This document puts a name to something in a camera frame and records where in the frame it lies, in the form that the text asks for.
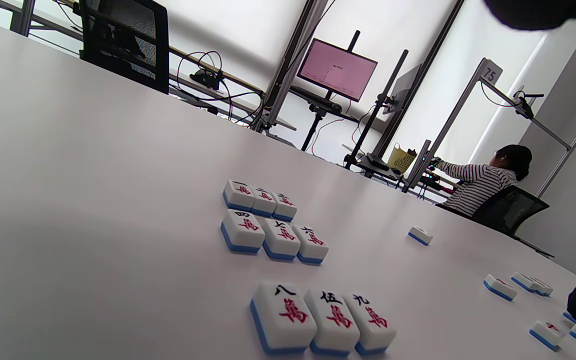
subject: mesh chair back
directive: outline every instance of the mesh chair back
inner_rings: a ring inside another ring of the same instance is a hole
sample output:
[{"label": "mesh chair back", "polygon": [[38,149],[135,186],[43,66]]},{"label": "mesh chair back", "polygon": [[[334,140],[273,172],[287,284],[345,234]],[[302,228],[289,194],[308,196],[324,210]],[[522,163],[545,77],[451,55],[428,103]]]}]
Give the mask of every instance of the mesh chair back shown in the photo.
[{"label": "mesh chair back", "polygon": [[509,186],[487,199],[471,219],[476,223],[514,237],[526,219],[550,205],[516,186]]},{"label": "mesh chair back", "polygon": [[152,0],[82,0],[80,10],[83,60],[168,93],[166,7]]}]

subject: girl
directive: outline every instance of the girl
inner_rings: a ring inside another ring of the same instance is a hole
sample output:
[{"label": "girl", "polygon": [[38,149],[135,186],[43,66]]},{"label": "girl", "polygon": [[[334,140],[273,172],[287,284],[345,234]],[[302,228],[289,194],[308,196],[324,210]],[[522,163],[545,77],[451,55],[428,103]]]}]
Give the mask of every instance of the girl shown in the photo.
[{"label": "girl", "polygon": [[528,176],[533,153],[526,146],[508,145],[494,152],[489,164],[455,165],[435,157],[430,161],[452,178],[464,180],[440,208],[471,217],[491,196]]}]

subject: monitor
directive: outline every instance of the monitor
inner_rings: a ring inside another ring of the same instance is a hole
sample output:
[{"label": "monitor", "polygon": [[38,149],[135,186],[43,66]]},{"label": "monitor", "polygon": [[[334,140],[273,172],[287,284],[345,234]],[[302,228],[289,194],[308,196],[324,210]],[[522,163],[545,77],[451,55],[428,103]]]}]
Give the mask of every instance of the monitor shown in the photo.
[{"label": "monitor", "polygon": [[359,101],[377,61],[313,39],[297,76],[350,100]]},{"label": "monitor", "polygon": [[412,89],[412,85],[415,83],[419,75],[419,69],[421,69],[421,64],[418,64],[412,68],[412,70],[404,73],[402,76],[399,76],[390,94],[392,101],[386,104],[384,107],[384,115],[398,112],[402,109],[404,101],[406,100],[410,89]]}]

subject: striped shirt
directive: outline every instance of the striped shirt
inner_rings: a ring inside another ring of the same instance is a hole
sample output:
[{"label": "striped shirt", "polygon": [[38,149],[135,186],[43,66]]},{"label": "striped shirt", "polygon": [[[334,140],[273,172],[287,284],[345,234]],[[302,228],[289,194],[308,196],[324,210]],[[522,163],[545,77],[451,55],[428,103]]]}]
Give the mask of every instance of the striped shirt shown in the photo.
[{"label": "striped shirt", "polygon": [[469,217],[491,196],[517,184],[513,171],[490,165],[455,165],[441,161],[435,167],[452,178],[466,181],[443,205]]}]

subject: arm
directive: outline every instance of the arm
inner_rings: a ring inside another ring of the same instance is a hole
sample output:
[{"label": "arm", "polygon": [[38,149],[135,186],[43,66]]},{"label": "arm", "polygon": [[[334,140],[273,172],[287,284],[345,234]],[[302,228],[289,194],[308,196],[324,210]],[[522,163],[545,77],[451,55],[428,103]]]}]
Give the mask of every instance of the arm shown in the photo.
[{"label": "arm", "polygon": [[486,171],[486,166],[487,165],[482,164],[455,165],[450,162],[440,161],[437,162],[434,167],[453,178],[466,180],[467,182],[474,182],[478,178],[482,177],[484,171]]}]

